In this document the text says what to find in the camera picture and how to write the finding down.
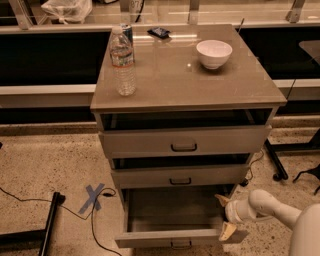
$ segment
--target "plastic water bottle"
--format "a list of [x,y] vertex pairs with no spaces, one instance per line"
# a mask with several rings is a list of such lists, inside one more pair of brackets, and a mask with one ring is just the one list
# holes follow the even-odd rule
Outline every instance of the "plastic water bottle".
[[109,47],[117,91],[123,96],[131,95],[136,90],[133,48],[120,26],[112,28]]

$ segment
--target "ceramic bowl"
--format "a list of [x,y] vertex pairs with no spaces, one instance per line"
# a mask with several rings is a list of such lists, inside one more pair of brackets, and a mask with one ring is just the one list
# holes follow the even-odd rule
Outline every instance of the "ceramic bowl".
[[232,47],[222,41],[205,40],[197,44],[197,52],[203,66],[217,69],[228,61]]

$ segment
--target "cabinet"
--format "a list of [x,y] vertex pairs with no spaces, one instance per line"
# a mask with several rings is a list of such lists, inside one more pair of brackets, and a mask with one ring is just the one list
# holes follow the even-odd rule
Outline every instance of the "cabinet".
[[[286,103],[231,25],[170,26],[170,38],[134,27],[137,91],[117,94],[108,54],[91,104],[125,211],[119,247],[217,243],[231,196],[270,121]],[[195,46],[228,42],[229,61],[208,71]],[[236,233],[228,242],[244,238]]]

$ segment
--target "bottle cap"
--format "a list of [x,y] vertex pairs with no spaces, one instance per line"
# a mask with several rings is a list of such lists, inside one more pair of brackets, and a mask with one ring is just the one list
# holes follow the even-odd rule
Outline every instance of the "bottle cap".
[[123,33],[122,27],[120,26],[112,27],[112,33],[117,35],[122,34]]

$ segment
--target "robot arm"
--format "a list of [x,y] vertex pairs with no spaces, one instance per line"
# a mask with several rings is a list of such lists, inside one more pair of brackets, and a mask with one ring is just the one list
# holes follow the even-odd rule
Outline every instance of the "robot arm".
[[245,221],[260,221],[274,217],[293,230],[290,256],[320,255],[320,204],[304,211],[283,204],[267,191],[258,189],[244,200],[230,200],[216,195],[225,206],[228,223],[224,223],[220,240],[227,240],[236,230],[236,224]]

